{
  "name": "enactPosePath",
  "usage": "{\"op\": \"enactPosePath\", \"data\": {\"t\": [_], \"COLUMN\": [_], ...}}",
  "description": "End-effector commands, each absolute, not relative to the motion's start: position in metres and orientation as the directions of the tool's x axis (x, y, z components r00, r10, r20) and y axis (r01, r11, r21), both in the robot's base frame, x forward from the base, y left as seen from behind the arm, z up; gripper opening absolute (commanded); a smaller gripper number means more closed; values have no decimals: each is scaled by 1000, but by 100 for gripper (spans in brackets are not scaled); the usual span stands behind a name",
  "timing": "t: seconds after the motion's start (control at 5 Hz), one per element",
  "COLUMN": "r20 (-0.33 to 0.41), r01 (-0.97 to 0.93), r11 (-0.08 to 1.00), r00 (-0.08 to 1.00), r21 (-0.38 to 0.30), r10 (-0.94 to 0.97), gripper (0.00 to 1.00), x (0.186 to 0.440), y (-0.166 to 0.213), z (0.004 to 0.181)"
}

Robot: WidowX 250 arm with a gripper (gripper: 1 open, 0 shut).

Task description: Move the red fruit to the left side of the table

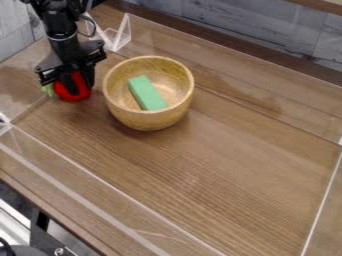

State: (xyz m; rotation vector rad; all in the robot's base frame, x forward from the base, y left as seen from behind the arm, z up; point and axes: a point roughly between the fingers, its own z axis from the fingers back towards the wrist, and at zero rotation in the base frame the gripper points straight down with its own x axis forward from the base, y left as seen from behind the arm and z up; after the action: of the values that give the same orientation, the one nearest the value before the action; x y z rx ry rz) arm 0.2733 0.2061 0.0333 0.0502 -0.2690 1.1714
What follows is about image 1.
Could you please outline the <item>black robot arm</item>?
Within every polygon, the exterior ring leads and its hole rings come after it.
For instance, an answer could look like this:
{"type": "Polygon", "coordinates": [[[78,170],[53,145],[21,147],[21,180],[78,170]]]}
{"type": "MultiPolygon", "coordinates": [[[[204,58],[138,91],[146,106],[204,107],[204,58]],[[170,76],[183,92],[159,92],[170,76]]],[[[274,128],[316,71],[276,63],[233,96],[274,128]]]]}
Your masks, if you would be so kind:
{"type": "Polygon", "coordinates": [[[21,0],[41,18],[51,51],[35,66],[42,87],[67,101],[90,97],[95,85],[95,66],[107,58],[102,39],[82,42],[79,36],[94,37],[79,31],[78,21],[95,21],[86,16],[89,0],[21,0]]]}

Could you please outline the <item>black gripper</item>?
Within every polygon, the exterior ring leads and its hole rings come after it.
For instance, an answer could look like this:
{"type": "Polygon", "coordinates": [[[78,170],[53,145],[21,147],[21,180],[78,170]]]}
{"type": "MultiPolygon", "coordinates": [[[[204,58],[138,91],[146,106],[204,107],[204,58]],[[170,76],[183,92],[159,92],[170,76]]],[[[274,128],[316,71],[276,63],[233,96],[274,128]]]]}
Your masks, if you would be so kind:
{"type": "Polygon", "coordinates": [[[78,34],[71,36],[47,36],[51,51],[35,66],[42,85],[62,80],[66,92],[79,95],[78,75],[81,71],[89,88],[95,84],[97,63],[107,58],[103,40],[81,41],[78,34]]]}

